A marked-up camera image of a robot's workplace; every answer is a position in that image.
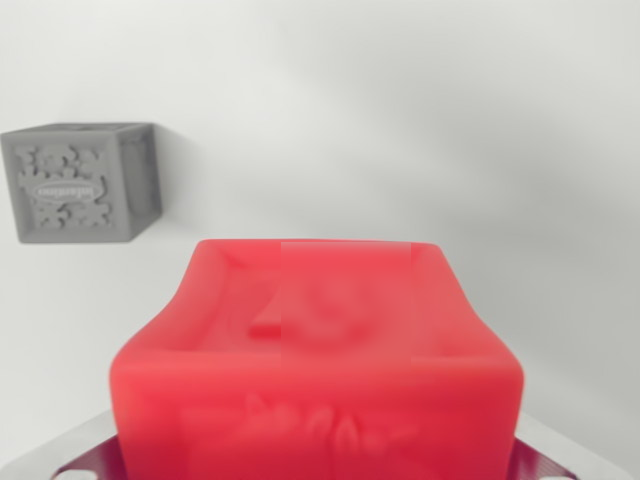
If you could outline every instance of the white background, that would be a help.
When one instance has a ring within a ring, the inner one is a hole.
[[[108,408],[206,237],[441,245],[525,409],[640,475],[635,1],[1,0],[0,131],[152,121],[166,213],[20,245],[0,179],[0,464]]]

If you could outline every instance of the red cube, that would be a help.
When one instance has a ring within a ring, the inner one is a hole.
[[[204,241],[111,371],[129,480],[503,480],[522,383],[396,242]]]

